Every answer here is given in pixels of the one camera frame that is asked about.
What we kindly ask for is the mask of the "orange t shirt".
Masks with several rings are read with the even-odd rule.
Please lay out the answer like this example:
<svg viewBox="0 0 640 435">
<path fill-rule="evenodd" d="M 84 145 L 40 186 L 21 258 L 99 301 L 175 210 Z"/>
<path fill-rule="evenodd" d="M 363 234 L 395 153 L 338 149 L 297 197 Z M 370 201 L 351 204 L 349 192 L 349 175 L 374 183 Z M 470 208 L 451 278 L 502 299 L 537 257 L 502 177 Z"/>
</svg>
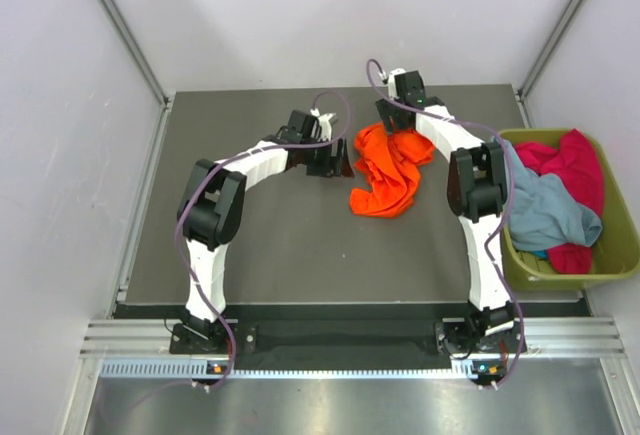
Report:
<svg viewBox="0 0 640 435">
<path fill-rule="evenodd" d="M 389 134 L 378 122 L 357 133 L 354 147 L 359 155 L 355 168 L 368 187 L 351 191 L 351 211 L 375 218 L 402 215 L 414 203 L 420 168 L 433 161 L 435 145 L 414 129 Z"/>
</svg>

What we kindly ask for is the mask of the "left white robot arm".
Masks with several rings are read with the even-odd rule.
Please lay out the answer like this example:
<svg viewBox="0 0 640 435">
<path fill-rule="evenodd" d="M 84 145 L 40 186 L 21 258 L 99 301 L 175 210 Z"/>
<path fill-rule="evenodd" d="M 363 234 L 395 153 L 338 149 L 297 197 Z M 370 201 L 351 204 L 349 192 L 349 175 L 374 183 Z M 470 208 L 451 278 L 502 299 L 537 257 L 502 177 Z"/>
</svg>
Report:
<svg viewBox="0 0 640 435">
<path fill-rule="evenodd" d="M 188 263 L 189 295 L 174 329 L 174 353 L 234 349 L 226 309 L 226 256 L 242 222 L 246 192 L 266 179 L 303 166 L 308 176 L 351 177 L 346 140 L 333 136 L 338 117 L 313 108 L 294 110 L 288 123 L 253 147 L 227 159 L 194 165 L 177 211 L 174 237 Z"/>
</svg>

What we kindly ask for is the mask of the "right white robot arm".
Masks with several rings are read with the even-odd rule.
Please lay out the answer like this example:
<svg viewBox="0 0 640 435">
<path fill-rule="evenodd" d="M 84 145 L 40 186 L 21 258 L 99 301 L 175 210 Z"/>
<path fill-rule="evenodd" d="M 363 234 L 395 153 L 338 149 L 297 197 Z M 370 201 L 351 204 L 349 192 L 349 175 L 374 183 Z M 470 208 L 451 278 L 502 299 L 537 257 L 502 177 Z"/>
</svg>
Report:
<svg viewBox="0 0 640 435">
<path fill-rule="evenodd" d="M 461 224 L 470 270 L 469 314 L 461 328 L 444 329 L 441 349 L 458 359 L 498 344 L 516 322 L 514 296 L 505 281 L 500 232 L 510 207 L 511 160 L 492 129 L 484 141 L 470 132 L 481 126 L 457 120 L 444 102 L 426 93 L 417 71 L 379 71 L 385 87 L 376 102 L 390 134 L 413 129 L 448 162 L 446 198 Z"/>
</svg>

